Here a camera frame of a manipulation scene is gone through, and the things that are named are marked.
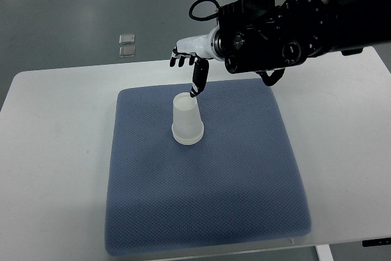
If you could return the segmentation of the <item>white and black robot palm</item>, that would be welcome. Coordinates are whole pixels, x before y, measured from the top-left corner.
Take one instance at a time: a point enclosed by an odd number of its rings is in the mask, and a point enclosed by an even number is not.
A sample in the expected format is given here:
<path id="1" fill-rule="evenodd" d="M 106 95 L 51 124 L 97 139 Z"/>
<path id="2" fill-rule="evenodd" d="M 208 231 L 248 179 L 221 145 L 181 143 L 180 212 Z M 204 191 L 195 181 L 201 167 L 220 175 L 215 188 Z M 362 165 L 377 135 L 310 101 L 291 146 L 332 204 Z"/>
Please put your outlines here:
<path id="1" fill-rule="evenodd" d="M 214 37 L 212 34 L 198 35 L 180 39 L 176 42 L 170 57 L 169 66 L 174 67 L 177 57 L 178 66 L 182 67 L 185 64 L 186 58 L 189 58 L 189 65 L 194 65 L 192 74 L 192 87 L 190 97 L 195 98 L 201 94 L 206 86 L 209 62 L 207 59 L 217 59 L 217 54 L 213 48 Z"/>

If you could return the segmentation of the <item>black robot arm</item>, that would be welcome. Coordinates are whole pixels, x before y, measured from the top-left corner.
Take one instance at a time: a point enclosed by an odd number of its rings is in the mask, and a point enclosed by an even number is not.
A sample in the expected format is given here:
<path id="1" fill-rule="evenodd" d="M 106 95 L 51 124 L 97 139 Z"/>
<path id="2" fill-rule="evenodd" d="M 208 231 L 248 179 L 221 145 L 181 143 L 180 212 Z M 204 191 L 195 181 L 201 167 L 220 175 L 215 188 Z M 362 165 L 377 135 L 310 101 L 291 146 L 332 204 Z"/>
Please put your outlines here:
<path id="1" fill-rule="evenodd" d="M 171 66 L 193 66 L 191 97 L 203 92 L 212 59 L 273 86 L 309 58 L 355 55 L 390 41 L 390 0 L 237 0 L 217 5 L 210 18 L 216 27 L 177 41 L 170 58 Z"/>

